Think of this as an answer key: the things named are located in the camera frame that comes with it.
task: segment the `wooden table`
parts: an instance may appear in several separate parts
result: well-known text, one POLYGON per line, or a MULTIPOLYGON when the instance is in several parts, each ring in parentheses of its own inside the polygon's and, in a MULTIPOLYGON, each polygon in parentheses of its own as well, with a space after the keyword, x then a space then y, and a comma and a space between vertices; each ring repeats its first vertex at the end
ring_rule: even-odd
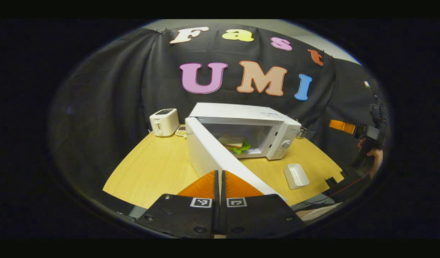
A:
MULTIPOLYGON (((287 198, 289 206, 326 190, 325 180, 343 178, 341 168, 307 139, 295 139, 284 158, 240 160, 271 188, 287 198), (284 169, 288 164, 302 166, 309 185, 291 190, 284 169)), ((148 209, 162 194, 177 194, 199 179, 188 157, 187 139, 173 134, 156 137, 150 133, 118 165, 103 190, 116 198, 148 209)))

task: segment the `black cloth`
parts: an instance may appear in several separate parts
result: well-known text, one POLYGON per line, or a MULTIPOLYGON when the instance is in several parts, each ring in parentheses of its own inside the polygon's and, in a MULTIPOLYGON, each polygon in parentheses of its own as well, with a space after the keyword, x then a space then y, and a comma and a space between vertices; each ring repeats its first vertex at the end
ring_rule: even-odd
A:
POLYGON ((125 213, 130 204, 102 188, 118 164, 148 134, 149 116, 156 111, 177 108, 179 122, 184 124, 197 102, 267 106, 315 130, 313 143, 335 162, 348 163, 358 152, 358 140, 328 125, 331 119, 374 125, 369 115, 369 104, 374 98, 364 87, 364 80, 377 88, 377 80, 364 67, 260 28, 198 24, 161 33, 140 28, 92 54, 66 79, 49 114, 50 147, 72 185, 89 198, 125 213), (191 41, 169 43, 179 29, 203 26, 209 30, 191 41), (254 41, 222 38, 232 28, 252 32, 254 41), (273 47, 272 37, 288 40, 293 50, 273 47), (323 66, 313 61, 308 49, 322 56, 323 66), (264 74, 274 66, 287 69, 284 94, 238 92, 244 73, 240 61, 257 62, 264 74), (212 76, 207 65, 211 62, 228 64, 221 88, 210 94, 186 91, 181 83, 180 65, 202 64, 197 83, 207 85, 212 76), (306 101, 294 97, 300 86, 299 75, 313 79, 306 101))

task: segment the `white microwave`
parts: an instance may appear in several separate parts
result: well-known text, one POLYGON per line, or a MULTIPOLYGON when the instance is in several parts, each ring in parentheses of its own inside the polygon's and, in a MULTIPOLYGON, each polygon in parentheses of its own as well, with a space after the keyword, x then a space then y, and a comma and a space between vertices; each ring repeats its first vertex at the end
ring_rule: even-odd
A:
POLYGON ((185 124, 190 161, 199 177, 212 170, 228 170, 263 194, 279 194, 238 158, 282 158, 300 130, 299 122, 263 106, 197 103, 185 124), (249 148, 233 153, 220 142, 225 135, 246 139, 249 148))

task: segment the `white toaster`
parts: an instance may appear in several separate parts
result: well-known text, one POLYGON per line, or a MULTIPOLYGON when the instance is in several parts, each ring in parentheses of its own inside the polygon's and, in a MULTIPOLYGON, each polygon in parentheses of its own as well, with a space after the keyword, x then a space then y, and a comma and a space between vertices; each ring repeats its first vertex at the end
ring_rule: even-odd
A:
POLYGON ((161 109, 150 116, 153 133, 157 137, 169 137, 180 126, 176 108, 161 109))

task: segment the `person's hand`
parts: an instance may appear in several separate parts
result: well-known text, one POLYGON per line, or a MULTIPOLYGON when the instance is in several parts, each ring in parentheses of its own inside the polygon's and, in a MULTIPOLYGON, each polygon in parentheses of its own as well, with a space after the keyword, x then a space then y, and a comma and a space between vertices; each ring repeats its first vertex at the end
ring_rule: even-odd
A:
MULTIPOLYGON (((363 143, 364 143, 365 139, 366 138, 361 139, 360 142, 358 143, 358 147, 360 148, 358 151, 362 150, 363 143)), ((375 173, 377 172, 377 170, 379 170, 380 166, 382 165, 382 159, 383 159, 384 153, 382 150, 372 149, 366 155, 368 157, 374 156, 374 163, 372 165, 372 168, 369 170, 369 175, 372 178, 375 175, 375 173)))

